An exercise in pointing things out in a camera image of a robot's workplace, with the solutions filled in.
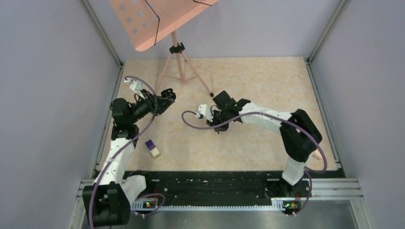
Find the black earbud charging case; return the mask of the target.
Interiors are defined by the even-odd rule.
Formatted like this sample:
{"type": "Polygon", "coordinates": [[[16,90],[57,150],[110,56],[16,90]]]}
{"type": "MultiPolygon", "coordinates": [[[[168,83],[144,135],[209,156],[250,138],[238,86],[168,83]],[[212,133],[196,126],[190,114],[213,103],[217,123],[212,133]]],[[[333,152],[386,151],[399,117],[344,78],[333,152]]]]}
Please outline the black earbud charging case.
{"type": "Polygon", "coordinates": [[[165,89],[161,92],[161,96],[165,99],[176,100],[176,93],[172,88],[165,89]]]}

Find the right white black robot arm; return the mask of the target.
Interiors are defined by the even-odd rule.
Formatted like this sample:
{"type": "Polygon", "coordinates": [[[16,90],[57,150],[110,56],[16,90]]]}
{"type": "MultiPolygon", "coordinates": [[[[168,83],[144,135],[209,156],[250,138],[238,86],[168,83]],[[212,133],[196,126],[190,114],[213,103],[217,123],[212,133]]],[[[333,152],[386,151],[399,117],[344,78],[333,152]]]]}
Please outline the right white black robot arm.
{"type": "Polygon", "coordinates": [[[228,120],[232,120],[257,125],[281,136],[288,160],[282,173],[280,191],[287,197],[294,196],[299,191],[299,181],[304,176],[309,156],[323,139],[307,112],[302,109],[292,113],[280,112],[244,98],[236,101],[226,91],[215,96],[213,102],[216,110],[202,104],[197,108],[197,117],[205,117],[206,124],[214,127],[215,132],[226,131],[228,120]]]}

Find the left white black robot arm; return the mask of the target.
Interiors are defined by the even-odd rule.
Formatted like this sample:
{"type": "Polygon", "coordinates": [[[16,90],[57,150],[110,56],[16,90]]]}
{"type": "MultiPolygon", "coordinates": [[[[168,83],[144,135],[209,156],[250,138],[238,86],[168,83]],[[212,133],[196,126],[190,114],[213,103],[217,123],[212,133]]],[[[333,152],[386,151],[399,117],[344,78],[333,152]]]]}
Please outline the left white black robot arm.
{"type": "Polygon", "coordinates": [[[117,98],[110,104],[113,128],[110,150],[103,167],[91,185],[85,186],[82,198],[90,228],[126,225],[136,198],[148,197],[153,184],[142,175],[123,181],[129,156],[143,133],[136,122],[148,114],[163,114],[176,99],[169,88],[155,95],[145,89],[135,96],[135,103],[117,98]]]}

